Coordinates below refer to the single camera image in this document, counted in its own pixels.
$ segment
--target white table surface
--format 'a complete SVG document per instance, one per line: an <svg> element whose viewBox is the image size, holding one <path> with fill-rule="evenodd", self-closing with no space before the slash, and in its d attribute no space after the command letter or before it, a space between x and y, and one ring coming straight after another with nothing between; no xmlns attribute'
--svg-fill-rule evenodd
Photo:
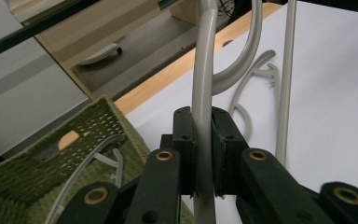
<svg viewBox="0 0 358 224"><path fill-rule="evenodd" d="M281 70L285 16L282 7L264 20L257 52L274 49L270 62ZM215 54L215 73L234 62L247 35ZM294 57L287 168L318 192L332 181L358 187L358 13L298 2ZM150 148L158 148L163 133L172 133L173 111L191 105L192 76L188 72L127 116ZM215 96L213 105L228 109L234 88ZM274 153L277 108L269 81L253 77L240 103L254 127L249 146ZM234 119L242 130L240 117ZM241 223L234 202L216 200L218 223Z"/></svg>

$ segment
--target woven basket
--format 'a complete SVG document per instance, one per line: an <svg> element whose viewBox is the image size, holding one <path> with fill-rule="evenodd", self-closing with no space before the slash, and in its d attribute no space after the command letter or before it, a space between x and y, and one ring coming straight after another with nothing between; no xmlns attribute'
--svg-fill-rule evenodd
<svg viewBox="0 0 358 224"><path fill-rule="evenodd" d="M76 132L79 137L59 151L59 141L69 132ZM124 158L123 184L140 175L149 150L122 113L103 97L33 146L0 163L0 223L44 223L63 184L78 164L115 133L124 133L127 140L107 147L102 154L113 159L111 149L119 149ZM111 166L92 161L76 180L65 203L88 184L112 182L113 172ZM193 223L185 206L183 211L182 223Z"/></svg>

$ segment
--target white surface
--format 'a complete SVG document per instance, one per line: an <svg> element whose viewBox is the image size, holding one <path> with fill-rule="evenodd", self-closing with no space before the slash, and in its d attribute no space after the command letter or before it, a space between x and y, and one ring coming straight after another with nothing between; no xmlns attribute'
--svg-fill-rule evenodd
<svg viewBox="0 0 358 224"><path fill-rule="evenodd" d="M0 2L0 38L20 28ZM86 99L32 38L0 54L0 155Z"/></svg>
<svg viewBox="0 0 358 224"><path fill-rule="evenodd" d="M257 55L274 49L272 63L282 68L286 7L264 20ZM215 55L215 72L231 64L247 34ZM298 2L287 164L302 185L316 191L322 183L342 181L358 187L358 13ZM173 111L191 105L192 71L127 117L154 149L163 133L172 133ZM274 90L253 77L240 102L253 122L250 147L275 151ZM234 89L215 96L227 109ZM234 119L241 128L241 120ZM216 202L218 223L241 223L232 197Z"/></svg>

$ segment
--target green wicker basket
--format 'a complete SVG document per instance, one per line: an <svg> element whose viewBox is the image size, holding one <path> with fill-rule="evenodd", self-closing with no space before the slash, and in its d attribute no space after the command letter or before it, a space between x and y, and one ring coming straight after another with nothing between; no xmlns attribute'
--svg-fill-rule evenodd
<svg viewBox="0 0 358 224"><path fill-rule="evenodd" d="M69 132L78 138L58 150L58 143ZM124 133L127 140L107 147L101 153L114 158L116 147L124 158L123 184L140 175L149 152L141 136L110 99L103 97L88 105L54 132L0 164L0 223L44 223L63 184L83 159L107 136ZM113 168L92 161L81 173L65 201L96 181L112 182ZM182 223L193 223L183 206Z"/></svg>

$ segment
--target metal rod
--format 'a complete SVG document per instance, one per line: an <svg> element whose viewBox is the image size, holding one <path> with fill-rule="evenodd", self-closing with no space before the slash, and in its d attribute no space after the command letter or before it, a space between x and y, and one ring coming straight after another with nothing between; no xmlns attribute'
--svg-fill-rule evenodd
<svg viewBox="0 0 358 224"><path fill-rule="evenodd" d="M277 145L275 157L285 166L287 149L287 132L289 126L290 90L292 84L293 49L295 42L296 0L289 0L287 5L286 33L284 38L281 103L278 117Z"/></svg>

